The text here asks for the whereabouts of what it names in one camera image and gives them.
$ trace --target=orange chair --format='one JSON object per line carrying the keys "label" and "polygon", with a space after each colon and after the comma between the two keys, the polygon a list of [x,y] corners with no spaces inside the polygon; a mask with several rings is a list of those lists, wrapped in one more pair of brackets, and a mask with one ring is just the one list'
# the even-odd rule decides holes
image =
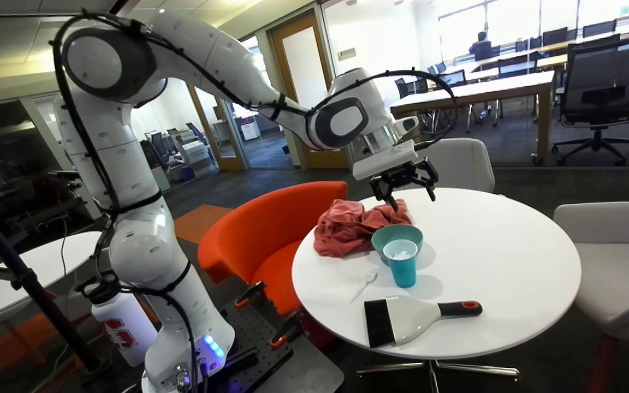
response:
{"label": "orange chair", "polygon": [[299,241],[334,199],[347,199],[345,181],[310,181],[274,190],[231,209],[198,245],[198,264],[221,282],[238,275],[264,282],[279,315],[299,308],[291,266]]}

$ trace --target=desk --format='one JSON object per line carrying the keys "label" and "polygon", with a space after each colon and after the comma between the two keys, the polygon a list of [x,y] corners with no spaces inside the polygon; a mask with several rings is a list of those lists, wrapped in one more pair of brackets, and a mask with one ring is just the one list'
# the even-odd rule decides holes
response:
{"label": "desk", "polygon": [[[64,255],[67,272],[78,269],[94,252],[98,236],[101,231],[83,231],[65,238]],[[62,240],[26,250],[23,252],[23,260],[36,271],[41,285],[52,285],[64,279]],[[7,279],[0,279],[0,315],[23,305],[26,299],[28,292],[24,288],[14,291]]]}
{"label": "desk", "polygon": [[[576,296],[582,261],[574,241],[558,222],[500,193],[439,188],[399,190],[410,219],[423,231],[418,284],[394,284],[379,252],[323,258],[310,231],[292,260],[292,284],[304,308],[341,339],[371,350],[364,299],[410,294],[422,302],[478,299],[477,319],[441,319],[406,344],[371,352],[412,359],[488,356],[526,343],[563,317]],[[379,271],[356,302],[362,282]]]}
{"label": "desk", "polygon": [[[523,73],[512,79],[497,79],[484,83],[459,84],[452,88],[457,102],[477,104],[516,95],[539,95],[539,117],[538,117],[538,145],[533,152],[533,163],[542,163],[551,150],[551,116],[553,116],[553,69]],[[404,95],[401,100],[391,104],[396,117],[404,117],[418,112],[447,109],[452,100],[445,91],[426,91]]]}

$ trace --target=carpet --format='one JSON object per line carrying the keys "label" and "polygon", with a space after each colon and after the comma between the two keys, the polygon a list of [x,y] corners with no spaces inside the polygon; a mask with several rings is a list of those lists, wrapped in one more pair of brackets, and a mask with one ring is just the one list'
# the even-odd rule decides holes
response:
{"label": "carpet", "polygon": [[230,211],[230,208],[221,205],[198,205],[174,221],[174,234],[186,241],[198,245],[207,229]]}

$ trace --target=white chair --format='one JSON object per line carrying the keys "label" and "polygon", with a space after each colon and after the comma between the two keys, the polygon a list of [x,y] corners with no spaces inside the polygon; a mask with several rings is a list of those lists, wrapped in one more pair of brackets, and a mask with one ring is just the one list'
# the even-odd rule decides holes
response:
{"label": "white chair", "polygon": [[488,145],[477,138],[447,138],[420,150],[439,172],[439,188],[494,192],[497,179]]}
{"label": "white chair", "polygon": [[560,205],[555,221],[579,248],[576,308],[605,334],[589,379],[605,391],[618,341],[629,341],[629,201]]}

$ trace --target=blue cup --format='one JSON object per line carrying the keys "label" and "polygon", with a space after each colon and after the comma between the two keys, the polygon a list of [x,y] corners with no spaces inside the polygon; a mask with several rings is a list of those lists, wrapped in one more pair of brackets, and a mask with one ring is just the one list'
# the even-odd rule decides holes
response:
{"label": "blue cup", "polygon": [[[394,248],[389,248],[389,252],[385,250],[385,247],[389,247],[391,241],[397,240],[406,240],[401,241],[401,247],[406,248],[397,248],[399,245],[396,245]],[[422,241],[423,241],[423,234],[420,226],[412,225],[389,225],[383,226],[374,234],[371,238],[374,248],[379,250],[381,260],[391,266],[396,284],[399,288],[410,288],[418,284],[418,255],[422,250]]]}

